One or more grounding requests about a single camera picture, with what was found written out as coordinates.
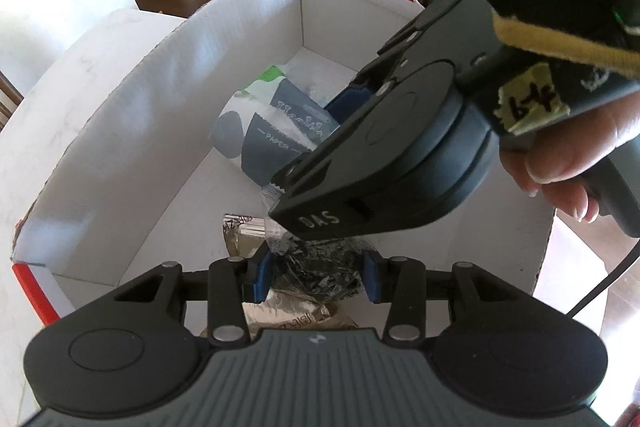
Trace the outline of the person right hand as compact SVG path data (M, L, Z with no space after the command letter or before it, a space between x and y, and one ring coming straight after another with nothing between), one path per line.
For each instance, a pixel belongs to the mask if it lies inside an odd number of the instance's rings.
M544 195L574 220L591 223L600 205L578 176L611 153L617 141L615 117L596 109L541 130L526 152L503 147L500 160L523 192Z

